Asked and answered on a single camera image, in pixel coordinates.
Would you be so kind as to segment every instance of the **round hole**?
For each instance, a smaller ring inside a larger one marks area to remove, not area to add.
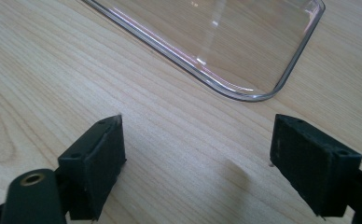
[[[32,186],[34,184],[37,184],[39,182],[41,182],[43,179],[45,178],[45,176],[43,174],[32,174],[32,175],[27,175],[25,178],[23,178],[21,180],[21,185],[22,186]]]
[[[80,154],[80,153],[73,153],[73,154],[71,154],[71,158],[76,159],[76,158],[79,158],[79,157],[81,157],[81,154]]]
[[[349,155],[349,152],[346,151],[346,150],[339,150],[339,151],[338,151],[338,154],[343,155],[343,156],[346,156],[346,155]]]

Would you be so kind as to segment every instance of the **clear plastic tray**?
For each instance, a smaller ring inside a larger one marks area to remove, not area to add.
[[[198,80],[262,101],[285,84],[321,0],[83,0]]]

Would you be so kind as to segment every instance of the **light wood surface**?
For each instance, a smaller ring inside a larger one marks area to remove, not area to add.
[[[0,203],[17,175],[56,168],[95,121],[121,113],[128,161],[98,223],[350,223],[351,209],[316,217],[270,167],[276,113],[362,153],[362,0],[325,3],[285,87],[251,104],[79,1],[0,0]]]
[[[309,0],[98,2],[187,64],[250,95],[272,93],[315,18],[306,12]]]

